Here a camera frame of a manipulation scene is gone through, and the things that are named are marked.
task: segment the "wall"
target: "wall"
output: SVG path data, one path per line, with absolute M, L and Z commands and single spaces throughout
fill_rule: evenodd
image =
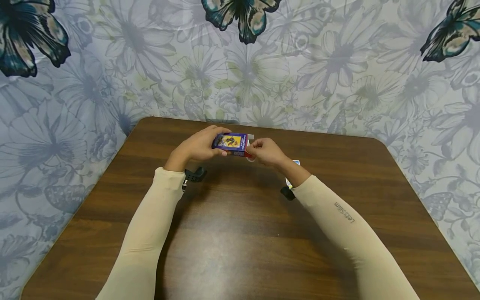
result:
M 1 299 L 18 296 L 145 116 L 382 141 L 480 287 L 479 44 L 424 52 L 440 62 L 420 52 L 451 0 L 272 0 L 240 35 L 242 19 L 225 26 L 202 3 L 0 4 Z M 50 32 L 44 42 L 7 17 L 22 5 L 39 16 L 23 32 Z

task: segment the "forearm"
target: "forearm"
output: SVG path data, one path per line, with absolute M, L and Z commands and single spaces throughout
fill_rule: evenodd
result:
M 153 299 L 156 266 L 182 196 L 183 172 L 158 168 L 152 186 L 127 228 L 118 258 L 98 295 L 103 299 Z
M 418 299 L 388 249 L 350 205 L 313 175 L 293 192 L 329 240 L 353 262 L 362 299 Z

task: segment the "brown tabletop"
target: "brown tabletop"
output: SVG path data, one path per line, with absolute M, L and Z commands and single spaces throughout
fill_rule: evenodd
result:
M 204 122 L 140 121 L 27 283 L 23 300 L 94 299 L 154 170 Z M 370 138 L 226 126 L 271 137 L 355 208 L 422 300 L 480 294 L 387 149 Z M 156 299 L 355 299 L 355 280 L 284 178 L 242 157 L 201 164 L 177 205 L 157 267 Z M 195 170 L 198 163 L 188 168 Z

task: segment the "beige arm sleeve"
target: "beige arm sleeve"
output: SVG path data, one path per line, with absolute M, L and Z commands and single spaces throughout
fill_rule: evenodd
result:
M 152 186 L 128 226 L 120 253 L 97 300 L 150 300 L 155 295 L 158 257 L 167 238 L 183 172 L 155 171 Z
M 292 191 L 331 242 L 352 260 L 362 299 L 419 299 L 373 229 L 323 182 L 311 175 Z

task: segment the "black clip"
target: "black clip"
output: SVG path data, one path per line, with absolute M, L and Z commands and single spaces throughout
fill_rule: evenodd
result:
M 183 185 L 181 186 L 182 191 L 185 190 L 187 187 L 187 182 L 201 182 L 204 178 L 205 175 L 207 175 L 207 170 L 205 170 L 203 167 L 198 167 L 195 173 L 193 173 L 190 170 L 185 169 L 185 181 L 183 182 Z
M 288 186 L 284 186 L 284 187 L 280 190 L 280 193 L 282 193 L 282 195 L 284 195 L 285 198 L 286 198 L 288 201 L 292 201 L 293 199 L 295 199 L 294 193 L 292 192 L 292 190 L 291 190 Z

